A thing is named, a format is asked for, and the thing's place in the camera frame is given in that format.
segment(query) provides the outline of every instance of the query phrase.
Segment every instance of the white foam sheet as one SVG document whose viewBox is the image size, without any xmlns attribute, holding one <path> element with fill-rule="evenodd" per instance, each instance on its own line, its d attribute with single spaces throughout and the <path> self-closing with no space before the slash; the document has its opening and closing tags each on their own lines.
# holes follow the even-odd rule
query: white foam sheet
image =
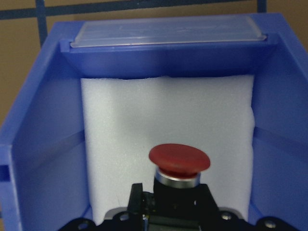
<svg viewBox="0 0 308 231">
<path fill-rule="evenodd" d="M 248 217 L 252 181 L 253 76 L 82 79 L 90 203 L 99 224 L 127 206 L 133 183 L 152 192 L 150 149 L 199 148 L 211 159 L 201 175 L 218 206 Z"/>
</svg>

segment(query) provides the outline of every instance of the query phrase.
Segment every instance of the brown surface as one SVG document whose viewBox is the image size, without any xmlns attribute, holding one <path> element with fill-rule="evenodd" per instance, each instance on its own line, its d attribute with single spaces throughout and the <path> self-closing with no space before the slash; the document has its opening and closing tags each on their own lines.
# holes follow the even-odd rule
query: brown surface
<svg viewBox="0 0 308 231">
<path fill-rule="evenodd" d="M 102 2 L 102 0 L 46 0 L 46 6 Z M 1 0 L 0 10 L 35 7 L 35 1 Z M 48 29 L 57 21 L 100 20 L 185 15 L 255 13 L 257 0 L 192 6 L 127 10 L 48 17 Z M 268 0 L 268 12 L 281 12 L 308 50 L 308 1 Z M 12 105 L 39 52 L 36 18 L 0 20 L 0 124 Z M 0 219 L 0 231 L 3 230 Z"/>
</svg>

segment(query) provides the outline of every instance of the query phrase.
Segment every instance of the blue plastic bin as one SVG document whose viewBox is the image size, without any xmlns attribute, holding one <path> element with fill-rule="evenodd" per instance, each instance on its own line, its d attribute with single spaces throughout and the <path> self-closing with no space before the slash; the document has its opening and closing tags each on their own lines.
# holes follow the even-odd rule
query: blue plastic bin
<svg viewBox="0 0 308 231">
<path fill-rule="evenodd" d="M 73 218 L 91 218 L 80 78 L 254 74 L 249 221 L 277 216 L 308 230 L 308 55 L 280 14 L 248 16 L 261 36 L 174 41 L 181 36 L 173 31 L 171 40 L 153 33 L 154 40 L 146 43 L 88 47 L 76 45 L 75 39 L 85 22 L 56 23 L 0 132 L 5 229 L 54 231 Z M 219 18 L 197 19 L 208 23 Z M 130 22 L 131 32 L 155 19 L 119 22 Z M 106 38 L 121 37 L 117 33 Z"/>
</svg>

